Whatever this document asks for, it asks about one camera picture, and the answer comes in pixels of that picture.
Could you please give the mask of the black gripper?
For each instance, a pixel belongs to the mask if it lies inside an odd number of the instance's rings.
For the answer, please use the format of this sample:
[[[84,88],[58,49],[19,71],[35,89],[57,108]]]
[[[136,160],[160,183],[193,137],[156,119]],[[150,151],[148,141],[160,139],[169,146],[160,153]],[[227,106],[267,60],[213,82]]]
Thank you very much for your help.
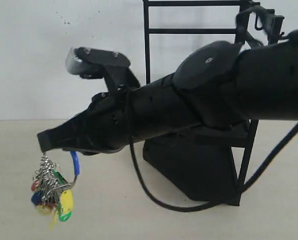
[[[82,155],[116,152],[144,141],[144,93],[123,92],[119,98],[91,102],[63,124],[37,134],[41,151],[62,149]]]

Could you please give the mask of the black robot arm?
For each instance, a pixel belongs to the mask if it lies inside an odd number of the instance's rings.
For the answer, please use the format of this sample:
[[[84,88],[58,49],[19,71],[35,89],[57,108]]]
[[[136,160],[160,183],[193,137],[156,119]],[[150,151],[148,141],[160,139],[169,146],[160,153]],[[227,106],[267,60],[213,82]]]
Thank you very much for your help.
[[[241,47],[216,41],[150,84],[95,95],[86,110],[37,134],[41,151],[115,153],[130,141],[201,126],[228,131],[246,120],[298,121],[298,29],[282,43]]]

